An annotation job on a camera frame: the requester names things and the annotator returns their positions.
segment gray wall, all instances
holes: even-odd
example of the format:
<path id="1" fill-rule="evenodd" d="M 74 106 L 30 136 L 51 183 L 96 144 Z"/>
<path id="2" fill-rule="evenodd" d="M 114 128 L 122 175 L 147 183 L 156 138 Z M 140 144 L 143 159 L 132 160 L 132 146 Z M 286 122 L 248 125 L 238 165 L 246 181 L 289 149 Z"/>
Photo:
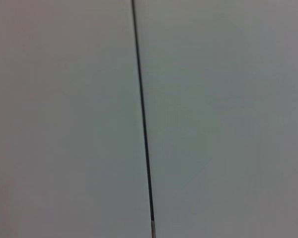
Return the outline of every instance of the gray wall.
<path id="1" fill-rule="evenodd" d="M 0 0 L 0 238 L 12 237 L 150 237 L 128 0 Z"/>
<path id="2" fill-rule="evenodd" d="M 298 238 L 298 0 L 137 10 L 157 238 Z"/>

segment gray surface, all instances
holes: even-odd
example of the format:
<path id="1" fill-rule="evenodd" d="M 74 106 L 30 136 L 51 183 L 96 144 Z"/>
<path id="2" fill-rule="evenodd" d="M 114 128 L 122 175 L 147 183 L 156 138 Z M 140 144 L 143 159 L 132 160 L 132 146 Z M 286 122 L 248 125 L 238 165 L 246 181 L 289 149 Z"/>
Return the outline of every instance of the gray surface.
<path id="1" fill-rule="evenodd" d="M 127 0 L 0 0 L 0 238 L 149 238 Z"/>
<path id="2" fill-rule="evenodd" d="M 298 0 L 139 0 L 157 238 L 298 238 Z"/>

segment white surface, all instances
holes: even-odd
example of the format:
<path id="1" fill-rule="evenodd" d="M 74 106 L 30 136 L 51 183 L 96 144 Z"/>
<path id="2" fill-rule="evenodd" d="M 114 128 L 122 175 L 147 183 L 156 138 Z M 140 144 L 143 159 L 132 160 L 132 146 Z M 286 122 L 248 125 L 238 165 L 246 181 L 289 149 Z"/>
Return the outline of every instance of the white surface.
<path id="1" fill-rule="evenodd" d="M 0 0 L 0 238 L 149 238 L 130 2 Z"/>
<path id="2" fill-rule="evenodd" d="M 137 1 L 157 238 L 298 238 L 298 0 Z"/>

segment dark vertical gap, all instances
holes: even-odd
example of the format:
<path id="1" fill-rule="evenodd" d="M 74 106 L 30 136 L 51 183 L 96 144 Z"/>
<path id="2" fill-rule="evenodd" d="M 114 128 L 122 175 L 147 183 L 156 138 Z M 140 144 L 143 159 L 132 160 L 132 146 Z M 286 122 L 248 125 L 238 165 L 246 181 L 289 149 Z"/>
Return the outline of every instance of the dark vertical gap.
<path id="1" fill-rule="evenodd" d="M 142 78 L 142 71 L 141 71 L 141 60 L 140 60 L 140 51 L 139 51 L 135 0 L 131 0 L 131 5 L 132 5 L 133 24 L 134 24 L 133 27 L 134 27 L 134 36 L 135 36 L 135 45 L 136 45 L 138 79 L 139 79 L 139 85 L 140 85 L 141 108 L 142 108 L 142 114 L 143 114 L 147 177 L 148 177 L 148 187 L 149 187 L 150 216 L 151 216 L 151 220 L 154 221 L 152 187 L 151 187 L 151 173 L 150 173 L 150 162 L 149 162 L 149 149 L 148 149 L 148 137 L 147 137 L 147 124 L 146 124 L 146 112 L 145 112 L 145 103 L 144 103 L 144 89 L 143 89 L 143 78 Z"/>

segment white wall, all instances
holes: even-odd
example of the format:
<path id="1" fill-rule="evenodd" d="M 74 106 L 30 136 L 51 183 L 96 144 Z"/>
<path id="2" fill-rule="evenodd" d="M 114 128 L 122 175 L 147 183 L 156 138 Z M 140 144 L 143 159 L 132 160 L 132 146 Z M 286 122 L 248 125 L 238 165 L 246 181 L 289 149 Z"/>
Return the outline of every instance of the white wall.
<path id="1" fill-rule="evenodd" d="M 0 0 L 0 238 L 149 238 L 130 2 Z"/>
<path id="2" fill-rule="evenodd" d="M 298 238 L 298 0 L 137 15 L 157 238 Z"/>

